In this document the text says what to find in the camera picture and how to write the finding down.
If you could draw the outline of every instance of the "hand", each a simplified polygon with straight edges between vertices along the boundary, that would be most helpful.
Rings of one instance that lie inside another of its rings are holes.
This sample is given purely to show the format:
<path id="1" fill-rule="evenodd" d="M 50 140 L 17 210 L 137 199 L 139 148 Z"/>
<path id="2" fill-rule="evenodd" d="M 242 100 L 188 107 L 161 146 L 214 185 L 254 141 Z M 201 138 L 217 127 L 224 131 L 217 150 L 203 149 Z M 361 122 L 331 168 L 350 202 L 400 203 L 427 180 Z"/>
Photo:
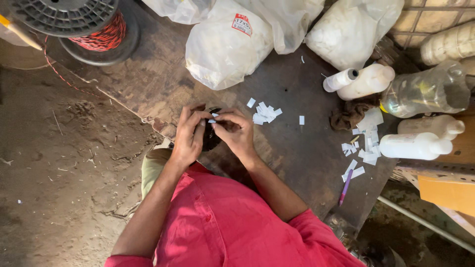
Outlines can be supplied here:
<path id="1" fill-rule="evenodd" d="M 231 151 L 242 161 L 248 157 L 257 156 L 253 143 L 253 123 L 246 119 L 244 114 L 236 108 L 223 108 L 217 112 L 214 119 L 217 123 L 211 124 L 214 132 Z"/>
<path id="2" fill-rule="evenodd" d="M 175 146 L 169 162 L 186 169 L 195 162 L 203 148 L 205 120 L 212 119 L 213 115 L 204 112 L 204 103 L 194 103 L 184 106 L 178 121 Z"/>

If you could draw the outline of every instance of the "wooden workbench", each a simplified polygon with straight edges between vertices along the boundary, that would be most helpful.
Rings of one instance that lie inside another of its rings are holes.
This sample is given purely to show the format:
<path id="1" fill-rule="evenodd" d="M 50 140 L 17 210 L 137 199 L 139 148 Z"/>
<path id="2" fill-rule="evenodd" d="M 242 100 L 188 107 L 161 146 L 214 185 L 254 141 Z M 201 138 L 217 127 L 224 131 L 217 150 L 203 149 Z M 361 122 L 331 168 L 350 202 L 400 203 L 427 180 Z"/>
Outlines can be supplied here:
<path id="1" fill-rule="evenodd" d="M 97 88 L 116 100 L 153 128 L 173 140 L 181 108 L 193 102 L 207 107 L 237 107 L 251 117 L 255 108 L 246 106 L 252 97 L 283 114 L 272 123 L 255 125 L 254 143 L 262 159 L 323 219 L 337 205 L 344 174 L 352 159 L 366 173 L 351 181 L 342 207 L 333 211 L 360 229 L 396 165 L 395 159 L 380 157 L 376 166 L 361 163 L 357 154 L 345 157 L 341 144 L 353 135 L 330 128 L 329 116 L 343 101 L 322 88 L 324 77 L 337 72 L 305 44 L 289 55 L 274 51 L 244 82 L 213 91 L 195 80 L 185 68 L 185 44 L 192 26 L 171 22 L 133 3 L 142 28 L 139 47 L 127 61 L 111 67 L 82 67 L 71 61 L 51 38 L 48 54 L 84 80 L 97 81 Z M 299 125 L 299 116 L 305 125 Z M 380 138 L 395 133 L 398 119 L 384 114 Z M 248 181 L 239 160 L 225 143 L 203 153 L 199 161 L 218 175 Z"/>

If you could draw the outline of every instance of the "khaki pants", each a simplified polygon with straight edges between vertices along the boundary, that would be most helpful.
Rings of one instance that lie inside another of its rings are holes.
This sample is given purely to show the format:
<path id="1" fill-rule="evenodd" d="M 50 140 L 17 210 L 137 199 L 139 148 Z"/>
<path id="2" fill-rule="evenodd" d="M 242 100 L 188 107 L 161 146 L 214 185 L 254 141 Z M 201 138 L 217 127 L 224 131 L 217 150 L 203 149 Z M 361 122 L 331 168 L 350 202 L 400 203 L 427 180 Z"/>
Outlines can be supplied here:
<path id="1" fill-rule="evenodd" d="M 159 148 L 149 151 L 142 162 L 142 200 L 148 194 L 165 163 L 171 156 L 171 149 Z"/>

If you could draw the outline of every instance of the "red shirt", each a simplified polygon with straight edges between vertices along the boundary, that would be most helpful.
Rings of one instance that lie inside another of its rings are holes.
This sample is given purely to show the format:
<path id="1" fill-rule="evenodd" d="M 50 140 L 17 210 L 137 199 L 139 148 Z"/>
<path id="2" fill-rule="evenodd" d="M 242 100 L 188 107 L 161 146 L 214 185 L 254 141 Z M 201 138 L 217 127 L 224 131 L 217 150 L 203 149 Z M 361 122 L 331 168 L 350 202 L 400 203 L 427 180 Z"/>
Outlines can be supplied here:
<path id="1" fill-rule="evenodd" d="M 364 266 L 311 210 L 285 223 L 248 187 L 195 165 L 173 194 L 155 251 L 157 266 Z M 104 266 L 153 263 L 111 256 Z"/>

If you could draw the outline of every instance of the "purple pen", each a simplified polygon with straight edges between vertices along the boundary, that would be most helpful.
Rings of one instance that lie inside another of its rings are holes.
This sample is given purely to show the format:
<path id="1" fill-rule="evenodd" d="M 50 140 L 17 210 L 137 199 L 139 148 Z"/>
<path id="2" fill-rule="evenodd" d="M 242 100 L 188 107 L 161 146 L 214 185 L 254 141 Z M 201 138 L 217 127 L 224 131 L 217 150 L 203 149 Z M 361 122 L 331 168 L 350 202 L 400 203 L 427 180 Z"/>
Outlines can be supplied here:
<path id="1" fill-rule="evenodd" d="M 345 199 L 346 191 L 348 190 L 348 186 L 350 185 L 350 180 L 352 179 L 351 175 L 353 175 L 353 169 L 348 172 L 348 178 L 346 178 L 345 187 L 343 187 L 343 192 L 342 192 L 342 196 L 340 197 L 339 206 L 343 204 L 343 199 Z"/>

